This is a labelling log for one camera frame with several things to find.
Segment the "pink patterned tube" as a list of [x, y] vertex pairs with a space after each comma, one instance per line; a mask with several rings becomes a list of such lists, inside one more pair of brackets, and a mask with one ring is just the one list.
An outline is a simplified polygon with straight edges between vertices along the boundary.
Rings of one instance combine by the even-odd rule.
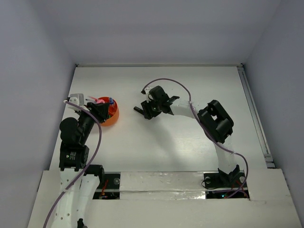
[[96, 101], [96, 103], [97, 103], [97, 104], [104, 104], [105, 101], [104, 101], [103, 99], [98, 99], [98, 100]]

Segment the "orange round organizer container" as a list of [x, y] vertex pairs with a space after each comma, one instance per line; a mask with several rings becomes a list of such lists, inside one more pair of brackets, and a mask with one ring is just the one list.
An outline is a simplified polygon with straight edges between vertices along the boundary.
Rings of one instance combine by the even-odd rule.
[[[105, 96], [105, 97], [100, 97], [98, 99], [103, 99], [106, 103], [109, 103], [109, 97]], [[108, 113], [109, 113], [109, 115], [111, 115], [113, 117], [110, 118], [110, 119], [107, 119], [104, 123], [101, 124], [101, 126], [104, 126], [104, 127], [112, 126], [112, 125], [114, 125], [118, 121], [118, 118], [119, 118], [119, 108], [118, 108], [117, 102], [116, 102], [115, 106], [111, 106], [110, 105]]]

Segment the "clear spray bottle blue cap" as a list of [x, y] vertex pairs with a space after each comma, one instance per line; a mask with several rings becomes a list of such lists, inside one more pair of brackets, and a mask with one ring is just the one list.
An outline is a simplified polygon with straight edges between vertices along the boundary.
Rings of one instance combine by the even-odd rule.
[[109, 97], [109, 103], [110, 103], [111, 106], [115, 106], [116, 105], [116, 102], [111, 97]]

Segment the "purple cap highlighter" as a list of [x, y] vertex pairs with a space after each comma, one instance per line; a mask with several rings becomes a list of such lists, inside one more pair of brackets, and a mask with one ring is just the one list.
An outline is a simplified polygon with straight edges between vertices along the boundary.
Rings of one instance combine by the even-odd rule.
[[138, 113], [140, 113], [140, 114], [144, 114], [144, 111], [141, 108], [137, 107], [137, 106], [135, 106], [133, 109], [135, 111], [137, 111]]

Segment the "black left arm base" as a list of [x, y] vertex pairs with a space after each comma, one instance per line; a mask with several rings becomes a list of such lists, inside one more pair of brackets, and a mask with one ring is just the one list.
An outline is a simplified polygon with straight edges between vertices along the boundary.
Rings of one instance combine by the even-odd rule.
[[104, 181], [97, 187], [94, 200], [119, 200], [120, 199], [120, 172], [105, 173]]

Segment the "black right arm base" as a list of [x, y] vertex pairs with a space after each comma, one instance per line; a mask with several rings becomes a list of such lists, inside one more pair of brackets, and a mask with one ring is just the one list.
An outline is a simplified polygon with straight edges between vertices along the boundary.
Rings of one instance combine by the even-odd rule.
[[204, 173], [201, 185], [206, 190], [206, 199], [249, 199], [249, 191], [244, 180], [244, 172], [239, 173], [229, 183], [220, 180], [219, 173], [207, 172]]

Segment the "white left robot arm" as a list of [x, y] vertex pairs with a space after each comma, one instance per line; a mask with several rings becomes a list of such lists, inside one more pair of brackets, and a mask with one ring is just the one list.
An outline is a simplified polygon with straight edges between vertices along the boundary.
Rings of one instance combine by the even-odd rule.
[[95, 124], [108, 118], [109, 103], [88, 103], [84, 107], [67, 102], [77, 109], [79, 118], [64, 119], [59, 126], [60, 195], [47, 218], [54, 215], [52, 228], [84, 228], [85, 218], [97, 188], [105, 183], [102, 165], [93, 165], [88, 159], [86, 141]]

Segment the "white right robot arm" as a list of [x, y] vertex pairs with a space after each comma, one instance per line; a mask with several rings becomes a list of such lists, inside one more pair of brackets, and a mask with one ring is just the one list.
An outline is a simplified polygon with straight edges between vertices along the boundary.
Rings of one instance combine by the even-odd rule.
[[234, 122], [217, 100], [212, 100], [199, 109], [191, 100], [182, 101], [178, 96], [169, 97], [161, 86], [142, 90], [145, 100], [141, 103], [144, 118], [150, 120], [159, 114], [185, 116], [195, 119], [205, 135], [213, 142], [218, 158], [218, 172], [215, 179], [222, 188], [231, 188], [240, 173], [235, 161], [231, 135]]

